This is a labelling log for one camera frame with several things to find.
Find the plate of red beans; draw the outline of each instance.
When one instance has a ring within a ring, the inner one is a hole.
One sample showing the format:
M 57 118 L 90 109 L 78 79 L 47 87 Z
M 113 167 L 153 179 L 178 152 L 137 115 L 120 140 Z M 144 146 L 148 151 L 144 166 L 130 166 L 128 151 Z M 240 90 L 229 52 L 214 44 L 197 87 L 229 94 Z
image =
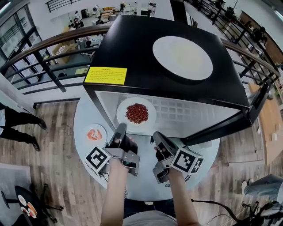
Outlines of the plate of red beans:
M 132 97 L 121 102 L 116 116 L 119 123 L 127 124 L 128 131 L 144 132 L 154 126 L 156 110 L 148 100 Z

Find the red bean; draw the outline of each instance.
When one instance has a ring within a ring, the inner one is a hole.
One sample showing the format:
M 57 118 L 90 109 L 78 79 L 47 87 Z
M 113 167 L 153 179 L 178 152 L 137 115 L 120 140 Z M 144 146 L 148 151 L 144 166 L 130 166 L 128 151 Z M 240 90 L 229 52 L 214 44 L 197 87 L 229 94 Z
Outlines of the red bean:
M 134 104 L 127 107 L 126 117 L 130 122 L 140 124 L 149 119 L 149 113 L 146 106 L 142 104 Z

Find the jeans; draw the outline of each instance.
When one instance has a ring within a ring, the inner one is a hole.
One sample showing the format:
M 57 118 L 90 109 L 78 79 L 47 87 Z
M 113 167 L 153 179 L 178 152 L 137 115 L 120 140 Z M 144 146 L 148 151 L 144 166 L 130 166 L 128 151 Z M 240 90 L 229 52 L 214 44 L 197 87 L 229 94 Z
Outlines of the jeans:
M 282 182 L 282 178 L 270 174 L 248 185 L 244 190 L 244 194 L 252 196 L 269 196 L 271 201 L 277 201 L 278 192 L 282 186 Z
M 153 205 L 146 205 L 142 201 L 125 199 L 124 219 L 140 212 L 152 210 L 160 211 L 176 218 L 173 199 L 153 202 Z
M 36 116 L 23 112 L 16 112 L 14 109 L 5 107 L 5 126 L 1 126 L 3 131 L 0 135 L 1 138 L 16 140 L 19 142 L 33 143 L 35 141 L 34 136 L 30 136 L 26 133 L 19 132 L 13 128 L 16 125 L 25 124 L 39 124 L 40 119 Z

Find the black pants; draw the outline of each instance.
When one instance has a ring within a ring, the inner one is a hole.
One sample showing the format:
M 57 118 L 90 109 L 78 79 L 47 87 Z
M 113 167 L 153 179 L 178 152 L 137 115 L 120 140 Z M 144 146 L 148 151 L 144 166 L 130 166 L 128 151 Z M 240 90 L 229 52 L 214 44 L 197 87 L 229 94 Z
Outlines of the black pants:
M 140 212 L 152 210 L 160 211 L 176 218 L 173 199 L 153 202 L 153 205 L 146 205 L 145 202 L 125 199 L 124 219 Z
M 25 125 L 25 124 L 38 124 L 40 119 L 36 116 L 28 113 L 18 113 L 14 109 L 9 107 L 5 108 L 5 126 L 1 126 L 3 131 L 0 137 L 5 139 L 16 140 L 19 142 L 33 143 L 35 141 L 34 136 L 30 136 L 26 133 L 19 132 L 10 127 L 16 125 Z

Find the ceiling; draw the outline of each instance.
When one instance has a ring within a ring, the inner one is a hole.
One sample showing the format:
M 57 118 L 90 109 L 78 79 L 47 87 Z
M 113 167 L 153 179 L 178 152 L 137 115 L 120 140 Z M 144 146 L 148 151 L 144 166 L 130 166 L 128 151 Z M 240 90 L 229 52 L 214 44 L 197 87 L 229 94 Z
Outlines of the ceiling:
M 262 0 L 264 3 L 269 5 L 272 9 L 277 10 L 283 15 L 283 0 Z

